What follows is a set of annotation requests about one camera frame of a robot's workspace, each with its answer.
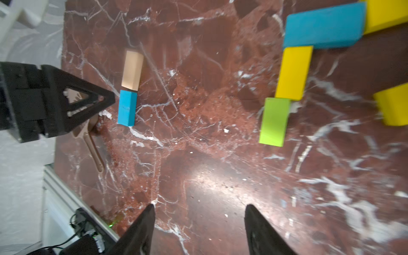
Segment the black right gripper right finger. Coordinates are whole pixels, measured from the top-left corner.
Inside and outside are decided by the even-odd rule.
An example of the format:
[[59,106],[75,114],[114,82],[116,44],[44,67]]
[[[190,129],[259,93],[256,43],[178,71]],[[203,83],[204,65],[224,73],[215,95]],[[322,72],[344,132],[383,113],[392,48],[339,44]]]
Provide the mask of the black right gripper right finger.
[[251,255],[296,255],[252,204],[245,208],[245,231]]

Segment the lime green block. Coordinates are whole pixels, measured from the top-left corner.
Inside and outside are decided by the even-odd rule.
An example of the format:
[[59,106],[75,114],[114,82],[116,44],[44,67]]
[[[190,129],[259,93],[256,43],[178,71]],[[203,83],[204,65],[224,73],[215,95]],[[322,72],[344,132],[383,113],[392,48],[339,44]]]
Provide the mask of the lime green block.
[[266,98],[259,143],[276,147],[283,146],[290,107],[290,99]]

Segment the small yellow block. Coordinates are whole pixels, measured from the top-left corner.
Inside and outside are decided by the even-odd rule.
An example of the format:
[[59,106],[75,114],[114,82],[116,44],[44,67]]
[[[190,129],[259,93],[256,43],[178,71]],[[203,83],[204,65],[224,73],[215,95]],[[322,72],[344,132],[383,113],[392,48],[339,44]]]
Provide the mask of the small yellow block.
[[408,125],[407,83],[377,92],[374,94],[374,99],[386,125]]

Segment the left green-lit circuit board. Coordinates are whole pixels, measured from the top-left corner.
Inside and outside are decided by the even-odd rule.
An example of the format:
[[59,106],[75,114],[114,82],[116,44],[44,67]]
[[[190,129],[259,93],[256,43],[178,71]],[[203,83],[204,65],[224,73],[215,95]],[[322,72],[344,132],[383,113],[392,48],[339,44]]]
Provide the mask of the left green-lit circuit board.
[[104,223],[99,223],[83,208],[75,211],[71,225],[78,240],[64,247],[60,255],[107,255],[118,241]]

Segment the dark teal block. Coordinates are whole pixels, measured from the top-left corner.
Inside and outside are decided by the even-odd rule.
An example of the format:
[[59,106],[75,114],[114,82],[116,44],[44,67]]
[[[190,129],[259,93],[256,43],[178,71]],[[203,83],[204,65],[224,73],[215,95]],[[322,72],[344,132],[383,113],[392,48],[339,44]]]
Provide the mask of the dark teal block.
[[366,10],[365,2],[357,2],[291,14],[286,20],[283,47],[350,47],[363,36]]

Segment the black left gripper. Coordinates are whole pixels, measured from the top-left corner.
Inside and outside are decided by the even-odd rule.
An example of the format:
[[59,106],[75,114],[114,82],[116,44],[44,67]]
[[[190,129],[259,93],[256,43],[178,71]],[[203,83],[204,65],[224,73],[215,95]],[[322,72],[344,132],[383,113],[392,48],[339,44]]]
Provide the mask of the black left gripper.
[[40,72],[32,64],[1,63],[1,130],[19,143],[38,140],[43,132],[48,138],[65,135],[114,103],[112,91],[51,65]]

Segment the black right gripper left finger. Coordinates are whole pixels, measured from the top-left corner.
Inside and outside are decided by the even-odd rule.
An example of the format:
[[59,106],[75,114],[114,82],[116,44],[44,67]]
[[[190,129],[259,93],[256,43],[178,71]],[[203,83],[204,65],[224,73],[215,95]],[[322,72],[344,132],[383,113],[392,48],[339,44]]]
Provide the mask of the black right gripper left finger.
[[155,206],[148,205],[107,255],[149,255],[155,228]]

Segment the beige wooden block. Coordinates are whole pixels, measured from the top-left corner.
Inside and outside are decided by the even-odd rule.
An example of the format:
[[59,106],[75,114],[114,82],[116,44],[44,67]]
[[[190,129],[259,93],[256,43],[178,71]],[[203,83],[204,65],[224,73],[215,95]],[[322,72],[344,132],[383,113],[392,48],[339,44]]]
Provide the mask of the beige wooden block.
[[135,51],[126,51],[122,87],[134,91],[139,90],[144,56]]

